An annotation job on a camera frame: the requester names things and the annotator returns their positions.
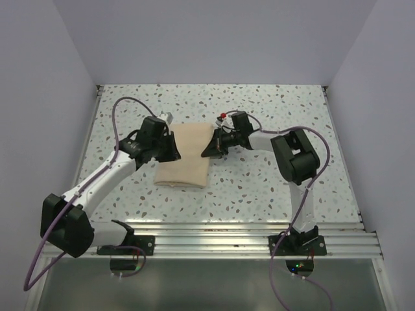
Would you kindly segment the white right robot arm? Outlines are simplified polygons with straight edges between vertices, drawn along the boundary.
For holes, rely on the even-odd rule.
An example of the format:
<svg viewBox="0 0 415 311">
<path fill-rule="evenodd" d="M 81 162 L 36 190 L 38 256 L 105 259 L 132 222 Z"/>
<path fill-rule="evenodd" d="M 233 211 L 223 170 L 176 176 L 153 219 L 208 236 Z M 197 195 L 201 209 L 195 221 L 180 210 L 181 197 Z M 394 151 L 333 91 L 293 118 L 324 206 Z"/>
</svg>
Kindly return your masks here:
<svg viewBox="0 0 415 311">
<path fill-rule="evenodd" d="M 279 173 L 289 184 L 292 218 L 289 227 L 268 238 L 270 254 L 277 256 L 306 255 L 313 247 L 323 243 L 314 215 L 313 184 L 321 175 L 320 158 L 306 135 L 310 128 L 295 126 L 281 132 L 254 129 L 245 111 L 229 111 L 217 117 L 213 136 L 201 153 L 202 157 L 220 157 L 229 148 L 240 146 L 247 150 L 272 152 Z"/>
</svg>

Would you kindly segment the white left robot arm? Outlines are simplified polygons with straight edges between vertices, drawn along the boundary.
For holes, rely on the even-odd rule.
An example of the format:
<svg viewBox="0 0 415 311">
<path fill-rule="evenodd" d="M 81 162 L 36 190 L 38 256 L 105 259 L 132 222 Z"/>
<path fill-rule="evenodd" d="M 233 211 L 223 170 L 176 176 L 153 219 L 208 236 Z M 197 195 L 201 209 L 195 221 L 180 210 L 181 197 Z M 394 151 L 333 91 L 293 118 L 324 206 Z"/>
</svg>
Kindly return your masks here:
<svg viewBox="0 0 415 311">
<path fill-rule="evenodd" d="M 135 253 L 138 244 L 129 225 L 120 220 L 92 222 L 90 218 L 114 188 L 149 161 L 181 158 L 171 122 L 170 113 L 146 117 L 140 129 L 119 141 L 109 158 L 87 179 L 61 196 L 46 197 L 41 214 L 42 240 L 74 258 L 92 247 L 123 255 Z"/>
</svg>

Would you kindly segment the beige cloth drape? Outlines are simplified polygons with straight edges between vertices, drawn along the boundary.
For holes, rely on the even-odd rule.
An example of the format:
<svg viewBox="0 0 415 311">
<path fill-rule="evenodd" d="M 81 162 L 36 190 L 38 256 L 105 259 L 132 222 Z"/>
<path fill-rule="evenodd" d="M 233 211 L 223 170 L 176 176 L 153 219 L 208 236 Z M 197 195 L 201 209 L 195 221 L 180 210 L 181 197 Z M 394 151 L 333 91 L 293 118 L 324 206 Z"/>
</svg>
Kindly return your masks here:
<svg viewBox="0 0 415 311">
<path fill-rule="evenodd" d="M 210 123 L 185 123 L 171 126 L 181 159 L 159 163 L 154 184 L 170 187 L 204 188 L 208 184 L 209 158 L 202 157 L 213 136 Z"/>
</svg>

